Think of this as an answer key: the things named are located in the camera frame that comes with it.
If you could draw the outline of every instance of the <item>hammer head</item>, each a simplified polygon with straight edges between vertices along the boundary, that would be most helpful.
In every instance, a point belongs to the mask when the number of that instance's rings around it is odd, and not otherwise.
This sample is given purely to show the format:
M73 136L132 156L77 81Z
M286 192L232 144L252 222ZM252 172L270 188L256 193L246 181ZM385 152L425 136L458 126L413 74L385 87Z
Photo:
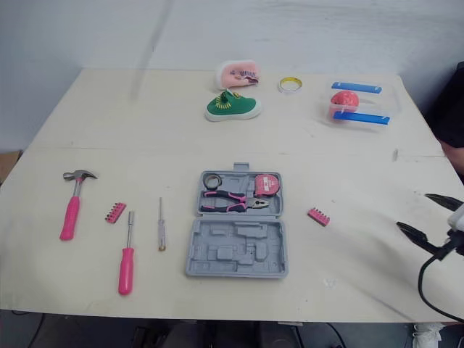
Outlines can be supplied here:
M72 173L63 173L63 178L65 180L75 180L79 178L84 180L87 177L96 179L96 176L87 170L75 170Z

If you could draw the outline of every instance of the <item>pink screwdriver handle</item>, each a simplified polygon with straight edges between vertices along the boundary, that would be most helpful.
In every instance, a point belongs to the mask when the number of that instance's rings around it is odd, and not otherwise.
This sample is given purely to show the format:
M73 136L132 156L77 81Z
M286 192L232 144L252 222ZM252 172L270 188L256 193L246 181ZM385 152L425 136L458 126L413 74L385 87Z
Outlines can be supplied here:
M123 249L123 259L119 272L119 293L129 295L132 292L133 279L133 248Z
M74 237L75 222L78 219L80 206L80 199L78 196L72 196L70 202L67 204L65 223L59 238L62 241L70 241Z

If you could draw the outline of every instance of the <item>tool case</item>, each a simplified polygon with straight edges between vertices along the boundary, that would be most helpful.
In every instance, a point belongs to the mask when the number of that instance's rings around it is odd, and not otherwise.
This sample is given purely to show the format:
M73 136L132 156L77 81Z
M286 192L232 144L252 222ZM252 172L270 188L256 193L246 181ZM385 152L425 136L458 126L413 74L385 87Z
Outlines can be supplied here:
M259 174L278 178L280 189L264 197L268 207L245 212L202 212L201 206L225 207L228 199L204 197L206 175L218 174L218 190L254 197L254 179ZM286 235L283 222L283 184L279 173L250 172L248 163L234 163L233 171L202 173L198 186L197 212L187 254L188 276L284 278L288 271Z

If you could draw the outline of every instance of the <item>small screwdriver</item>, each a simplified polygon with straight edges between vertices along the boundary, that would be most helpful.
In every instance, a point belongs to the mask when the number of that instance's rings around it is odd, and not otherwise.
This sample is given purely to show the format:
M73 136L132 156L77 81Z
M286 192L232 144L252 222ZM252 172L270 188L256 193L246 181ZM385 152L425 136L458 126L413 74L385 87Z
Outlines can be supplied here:
M159 198L159 212L158 212L158 250L161 252L166 250L166 231L165 219L162 217L162 197Z
M134 249L131 248L131 235L133 216L134 211L130 211L128 219L128 245L123 249L123 258L121 259L121 267L119 272L119 293L121 295L129 295L132 292Z

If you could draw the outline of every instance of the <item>table surface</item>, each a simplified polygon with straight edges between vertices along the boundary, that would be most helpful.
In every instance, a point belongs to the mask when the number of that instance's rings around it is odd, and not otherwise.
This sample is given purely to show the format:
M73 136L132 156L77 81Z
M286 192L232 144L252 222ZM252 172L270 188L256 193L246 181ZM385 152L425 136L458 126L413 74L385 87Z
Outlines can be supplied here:
M82 71L24 153L0 193L0 307L78 315L237 320L435 321L417 292L429 255L397 229L400 220L446 238L444 208L423 196L464 198L464 189L395 75L344 76L388 83L400 112L390 125L335 124L324 87L342 77L300 75L303 89L280 94L285 76L264 72L262 114L211 123L212 72ZM196 188L203 170L283 177L289 274L281 280L185 275ZM75 238L60 241L73 183L87 169ZM163 197L167 250L157 251ZM136 211L133 293L117 292L125 218L104 221L114 202ZM318 207L323 228L306 216ZM426 296L463 316L462 257L433 264Z

